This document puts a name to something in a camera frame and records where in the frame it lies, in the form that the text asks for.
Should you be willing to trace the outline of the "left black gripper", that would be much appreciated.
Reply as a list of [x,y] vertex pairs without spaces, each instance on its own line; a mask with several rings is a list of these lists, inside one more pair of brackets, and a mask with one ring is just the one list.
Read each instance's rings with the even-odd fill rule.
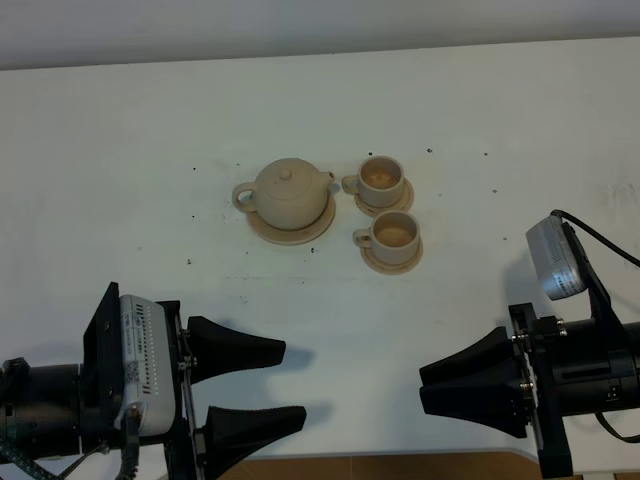
[[231,410],[211,406],[203,426],[203,465],[195,439],[192,385],[236,371],[282,363],[286,343],[218,325],[202,316],[182,324],[180,302],[159,301],[168,339],[170,398],[175,412],[160,436],[168,479],[205,479],[223,475],[258,450],[301,431],[306,409],[288,406],[264,410]]

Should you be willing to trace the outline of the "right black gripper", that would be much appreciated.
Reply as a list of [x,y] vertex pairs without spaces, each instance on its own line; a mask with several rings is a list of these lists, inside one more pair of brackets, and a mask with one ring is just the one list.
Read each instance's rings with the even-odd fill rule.
[[[423,410],[514,438],[527,436],[529,415],[541,475],[571,477],[573,463],[549,351],[560,338],[558,320],[538,318],[530,303],[511,305],[509,314],[512,341],[505,327],[496,327],[470,347],[419,370]],[[519,370],[511,361],[512,342],[522,387]]]

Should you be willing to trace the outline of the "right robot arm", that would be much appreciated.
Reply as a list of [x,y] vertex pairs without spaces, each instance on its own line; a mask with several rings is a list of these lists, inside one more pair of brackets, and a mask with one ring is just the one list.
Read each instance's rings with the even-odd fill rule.
[[425,413],[477,423],[514,438],[533,436],[541,475],[574,467],[564,418],[639,405],[639,326],[616,317],[565,323],[509,308],[513,328],[497,327],[470,347],[420,370]]

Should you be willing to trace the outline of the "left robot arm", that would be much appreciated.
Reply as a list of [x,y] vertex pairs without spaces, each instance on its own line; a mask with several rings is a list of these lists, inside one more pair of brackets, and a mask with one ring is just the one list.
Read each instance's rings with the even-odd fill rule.
[[140,450],[161,445],[171,479],[216,479],[256,451],[299,432],[306,410],[210,407],[196,422],[195,384],[279,365],[281,340],[241,333],[204,317],[180,317],[176,301],[120,295],[111,284],[83,336],[80,364],[1,369],[1,459],[35,479],[41,461],[76,462],[118,451],[132,479]]

